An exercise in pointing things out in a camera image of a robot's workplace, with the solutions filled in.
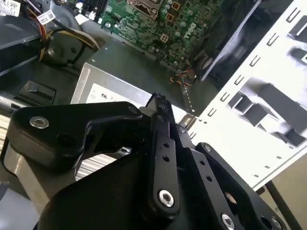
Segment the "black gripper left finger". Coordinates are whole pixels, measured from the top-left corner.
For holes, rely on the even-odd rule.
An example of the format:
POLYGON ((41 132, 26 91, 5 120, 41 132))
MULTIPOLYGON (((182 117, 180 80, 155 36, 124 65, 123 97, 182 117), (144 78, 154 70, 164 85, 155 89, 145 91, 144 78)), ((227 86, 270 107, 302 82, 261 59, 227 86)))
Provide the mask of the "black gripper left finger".
POLYGON ((130 155, 176 160, 159 94, 129 102, 25 107, 11 117, 1 159, 39 213, 62 189, 130 155))

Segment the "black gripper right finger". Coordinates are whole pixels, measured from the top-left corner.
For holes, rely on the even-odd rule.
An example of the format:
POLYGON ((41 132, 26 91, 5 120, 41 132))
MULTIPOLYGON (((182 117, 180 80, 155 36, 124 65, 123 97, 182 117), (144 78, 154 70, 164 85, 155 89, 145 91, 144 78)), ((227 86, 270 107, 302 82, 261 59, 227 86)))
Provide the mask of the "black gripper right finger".
POLYGON ((170 122, 178 161, 187 167, 201 199, 210 230, 285 230, 280 217, 209 144, 193 145, 185 128, 175 123, 171 103, 159 97, 159 111, 170 122))

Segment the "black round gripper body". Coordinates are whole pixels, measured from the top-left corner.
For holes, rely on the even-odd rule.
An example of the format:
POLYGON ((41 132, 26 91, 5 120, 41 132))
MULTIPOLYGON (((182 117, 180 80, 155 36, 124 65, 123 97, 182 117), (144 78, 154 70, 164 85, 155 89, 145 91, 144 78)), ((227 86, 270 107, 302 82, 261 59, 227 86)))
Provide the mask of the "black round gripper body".
POLYGON ((167 155, 130 155, 58 192, 40 230, 214 230, 210 210, 183 191, 167 155))

